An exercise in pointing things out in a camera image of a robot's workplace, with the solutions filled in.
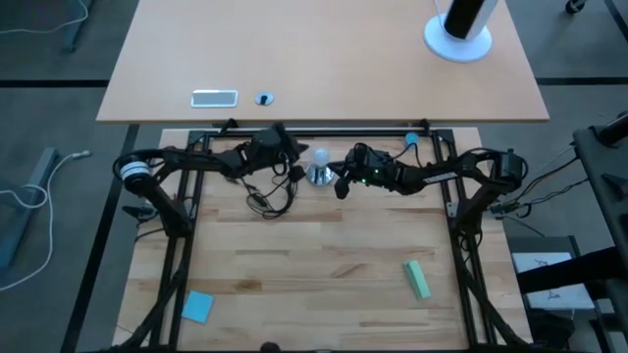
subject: wooden table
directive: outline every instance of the wooden table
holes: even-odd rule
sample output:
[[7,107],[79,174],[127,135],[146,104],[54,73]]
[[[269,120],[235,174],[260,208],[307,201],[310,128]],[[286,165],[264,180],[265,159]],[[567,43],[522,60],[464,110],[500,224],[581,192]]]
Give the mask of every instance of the wooden table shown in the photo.
[[[165,130],[160,146],[185,147],[187,133]],[[459,152],[480,146],[477,129],[454,133]],[[400,138],[386,137],[299,141],[329,148],[333,160],[344,158],[357,141],[391,154],[403,147]],[[221,139],[212,148],[240,142]],[[423,163],[434,161],[427,138],[420,154]],[[402,161],[412,164],[412,154]],[[260,172],[247,182],[268,190],[271,175]],[[162,186],[174,193],[178,183],[173,174]],[[466,187],[471,194],[478,185],[467,180]],[[278,194],[272,201],[281,205],[285,196]],[[289,213],[272,222],[253,214],[244,198],[242,186],[205,175],[187,290],[212,294],[215,303],[206,325],[182,321],[179,350],[257,350],[265,341],[289,350],[467,347],[439,186],[402,197],[354,185],[340,201],[332,187],[303,181]],[[140,232],[160,226],[147,224]],[[515,332],[529,340],[501,222],[486,219],[483,230],[480,255],[489,296]],[[137,242],[114,343],[127,338],[154,304],[166,244],[163,232]],[[416,299],[401,267],[409,259],[421,263],[431,299]],[[170,308],[164,332],[170,329],[172,301]],[[482,332],[477,309],[475,316]]]
[[[505,1],[489,21],[492,52],[473,64],[425,45],[436,13],[432,0],[142,0],[97,120],[549,119]],[[192,109],[197,89],[238,90],[237,107]],[[260,91],[275,102],[256,105]]]

